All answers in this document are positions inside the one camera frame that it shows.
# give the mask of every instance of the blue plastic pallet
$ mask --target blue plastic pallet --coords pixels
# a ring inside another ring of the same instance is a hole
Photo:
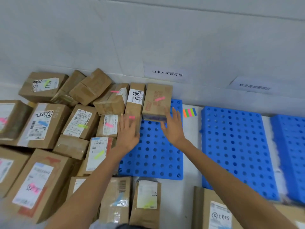
[[[288,197],[305,203],[305,118],[276,115],[271,125]]]
[[[172,99],[171,107],[182,119],[182,100]],[[142,120],[140,142],[121,160],[119,175],[182,180],[183,153],[167,140],[159,122]]]
[[[201,116],[202,151],[266,199],[279,200],[261,115],[207,106]],[[204,177],[202,186],[212,189]]]

